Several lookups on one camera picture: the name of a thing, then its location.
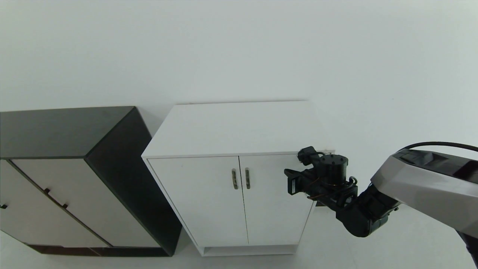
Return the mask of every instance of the floor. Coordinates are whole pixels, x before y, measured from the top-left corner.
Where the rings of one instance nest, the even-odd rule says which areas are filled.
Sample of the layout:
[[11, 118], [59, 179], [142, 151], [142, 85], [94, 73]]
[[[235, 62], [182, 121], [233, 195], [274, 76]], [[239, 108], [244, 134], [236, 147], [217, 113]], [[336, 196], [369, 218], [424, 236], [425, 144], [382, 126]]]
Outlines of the floor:
[[1, 269], [153, 268], [474, 268], [456, 232], [414, 209], [401, 206], [367, 238], [349, 235], [327, 208], [310, 216], [295, 255], [202, 258], [182, 233], [172, 258], [93, 258], [41, 255], [8, 235], [0, 237]]

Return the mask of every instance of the cabinet handle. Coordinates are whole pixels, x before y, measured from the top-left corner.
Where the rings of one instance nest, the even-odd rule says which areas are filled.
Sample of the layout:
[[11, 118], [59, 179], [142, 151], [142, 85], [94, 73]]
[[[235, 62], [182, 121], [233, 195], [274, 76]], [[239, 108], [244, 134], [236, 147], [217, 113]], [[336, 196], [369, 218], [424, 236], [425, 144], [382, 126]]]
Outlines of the cabinet handle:
[[[48, 198], [50, 198], [50, 199], [53, 200], [53, 201], [58, 202], [57, 199], [53, 198], [53, 197], [50, 195], [50, 189], [49, 189], [49, 188], [46, 188], [46, 189], [44, 189], [43, 191], [45, 192], [45, 195], [48, 196]], [[68, 205], [67, 205], [66, 203], [64, 203], [61, 207], [63, 207], [63, 208], [66, 209], [66, 208], [68, 207]]]
[[246, 168], [246, 187], [250, 189], [249, 168]]
[[232, 184], [234, 185], [234, 189], [237, 190], [238, 189], [238, 181], [236, 179], [236, 170], [235, 169], [232, 170]]

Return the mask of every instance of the cabinet side panel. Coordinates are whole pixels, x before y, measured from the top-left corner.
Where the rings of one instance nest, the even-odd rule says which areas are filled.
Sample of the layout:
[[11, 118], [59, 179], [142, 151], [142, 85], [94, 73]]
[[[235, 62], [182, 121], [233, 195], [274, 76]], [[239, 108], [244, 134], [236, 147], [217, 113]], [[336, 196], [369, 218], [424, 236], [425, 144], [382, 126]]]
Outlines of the cabinet side panel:
[[151, 135], [134, 108], [86, 157], [87, 163], [169, 254], [181, 223], [144, 164], [141, 154]]

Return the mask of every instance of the black cable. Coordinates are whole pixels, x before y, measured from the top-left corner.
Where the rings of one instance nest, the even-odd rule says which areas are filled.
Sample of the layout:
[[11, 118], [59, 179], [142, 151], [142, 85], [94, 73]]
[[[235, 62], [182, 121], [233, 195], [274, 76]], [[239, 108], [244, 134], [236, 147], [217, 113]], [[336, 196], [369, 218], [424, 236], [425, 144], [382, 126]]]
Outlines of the black cable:
[[418, 146], [452, 146], [452, 147], [459, 147], [459, 148], [464, 148], [464, 149], [468, 149], [468, 150], [478, 152], [478, 147], [476, 147], [476, 146], [470, 146], [470, 145], [465, 145], [465, 144], [460, 144], [460, 143], [453, 143], [453, 142], [438, 142], [438, 141], [415, 143], [415, 144], [411, 144], [409, 146], [406, 146], [402, 149], [411, 149], [411, 148], [418, 147]]

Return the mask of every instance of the white cabinet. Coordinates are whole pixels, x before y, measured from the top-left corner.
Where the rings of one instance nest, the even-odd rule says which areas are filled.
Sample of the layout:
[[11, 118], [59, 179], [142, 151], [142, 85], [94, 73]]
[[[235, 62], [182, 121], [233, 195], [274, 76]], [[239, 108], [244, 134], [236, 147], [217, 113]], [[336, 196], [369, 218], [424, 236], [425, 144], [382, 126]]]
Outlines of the white cabinet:
[[143, 159], [203, 256], [292, 254], [313, 203], [297, 152], [333, 152], [306, 101], [174, 106]]
[[6, 160], [0, 161], [0, 222], [23, 243], [62, 247], [107, 247], [52, 203]]
[[249, 245], [299, 244], [312, 201], [287, 193], [284, 168], [303, 170], [297, 155], [240, 156]]
[[[152, 159], [181, 218], [202, 247], [246, 246], [238, 157]], [[232, 170], [238, 188], [234, 188]]]

